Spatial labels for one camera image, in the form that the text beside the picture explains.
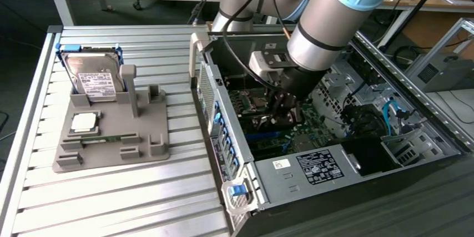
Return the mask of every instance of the motherboard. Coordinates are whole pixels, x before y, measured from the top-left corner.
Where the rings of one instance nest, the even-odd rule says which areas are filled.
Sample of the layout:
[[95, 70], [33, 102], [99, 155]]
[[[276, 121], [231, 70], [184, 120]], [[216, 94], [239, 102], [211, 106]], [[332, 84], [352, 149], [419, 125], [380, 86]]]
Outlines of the motherboard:
[[264, 93], [266, 90], [263, 88], [228, 91], [255, 160], [264, 160], [324, 147], [327, 142], [335, 137], [311, 103], [303, 103], [304, 122], [292, 129], [270, 133], [254, 133], [252, 118], [262, 116], [267, 111]]

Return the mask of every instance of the green circuit board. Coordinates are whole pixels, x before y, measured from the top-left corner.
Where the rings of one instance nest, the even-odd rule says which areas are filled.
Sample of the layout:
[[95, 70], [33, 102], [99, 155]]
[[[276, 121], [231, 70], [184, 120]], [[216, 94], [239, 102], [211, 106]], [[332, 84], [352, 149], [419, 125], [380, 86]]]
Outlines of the green circuit board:
[[[252, 116], [266, 111], [263, 89], [248, 89], [246, 92], [236, 90], [228, 92], [233, 109], [240, 118], [242, 130], [248, 136], [251, 127], [244, 116]], [[247, 139], [255, 160], [279, 157], [286, 154], [304, 152], [320, 148], [327, 141], [334, 139], [330, 129], [326, 127], [320, 116], [312, 106], [306, 103], [302, 105], [304, 123], [298, 124], [292, 129], [274, 133], [268, 138], [259, 140]]]

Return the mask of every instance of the floor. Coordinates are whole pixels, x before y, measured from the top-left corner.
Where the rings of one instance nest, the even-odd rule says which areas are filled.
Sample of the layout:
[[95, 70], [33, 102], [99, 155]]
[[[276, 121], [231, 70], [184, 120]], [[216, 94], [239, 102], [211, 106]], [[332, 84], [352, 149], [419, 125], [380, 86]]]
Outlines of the floor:
[[[132, 7], [135, 0], [107, 0], [113, 11], [101, 11], [97, 0], [71, 0], [77, 25], [149, 25], [185, 24], [196, 2], [141, 0], [141, 11]], [[219, 10], [217, 3], [208, 3], [200, 23], [211, 21]], [[375, 40], [386, 31], [378, 20], [387, 20], [391, 11], [376, 11], [366, 21], [362, 31]], [[255, 23], [262, 16], [255, 16]], [[0, 111], [9, 120], [0, 138], [16, 130], [23, 105], [35, 73], [40, 47], [49, 25], [61, 24], [52, 0], [0, 0]], [[0, 141], [0, 170], [8, 158], [13, 136]]]

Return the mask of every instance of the aluminum extrusion table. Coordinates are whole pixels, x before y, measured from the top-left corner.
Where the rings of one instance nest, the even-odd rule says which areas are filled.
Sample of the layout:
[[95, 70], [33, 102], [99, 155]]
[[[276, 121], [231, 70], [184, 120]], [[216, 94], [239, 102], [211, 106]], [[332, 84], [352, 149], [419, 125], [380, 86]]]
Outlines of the aluminum extrusion table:
[[[0, 188], [1, 236], [228, 236], [188, 85], [189, 36], [204, 31], [205, 26], [117, 26], [47, 34]], [[53, 53], [59, 42], [119, 43], [125, 64], [137, 66], [137, 89], [161, 84], [168, 160], [52, 172], [71, 90]]]

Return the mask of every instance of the hard drive label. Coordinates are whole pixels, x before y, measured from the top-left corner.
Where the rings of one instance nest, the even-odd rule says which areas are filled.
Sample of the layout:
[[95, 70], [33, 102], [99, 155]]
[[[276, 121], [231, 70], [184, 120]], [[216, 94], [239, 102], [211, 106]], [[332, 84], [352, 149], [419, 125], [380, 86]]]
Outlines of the hard drive label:
[[80, 73], [79, 79], [88, 97], [116, 96], [116, 88], [113, 86], [111, 73]]
[[296, 159], [312, 185], [343, 177], [342, 170], [328, 150], [300, 155]]

